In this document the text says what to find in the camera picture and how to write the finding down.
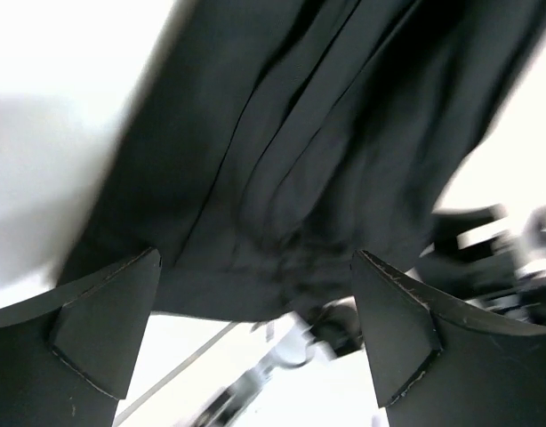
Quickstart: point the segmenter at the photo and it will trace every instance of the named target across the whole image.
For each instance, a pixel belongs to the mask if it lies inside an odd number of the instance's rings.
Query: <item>black cloth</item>
[[[60,284],[147,246],[154,310],[264,320],[399,270],[546,27],[546,0],[200,0]]]

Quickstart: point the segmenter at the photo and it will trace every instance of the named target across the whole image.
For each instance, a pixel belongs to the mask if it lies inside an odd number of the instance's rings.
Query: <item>black garment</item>
[[[264,320],[408,270],[546,26],[546,0],[200,0],[66,283],[153,246],[155,310]]]

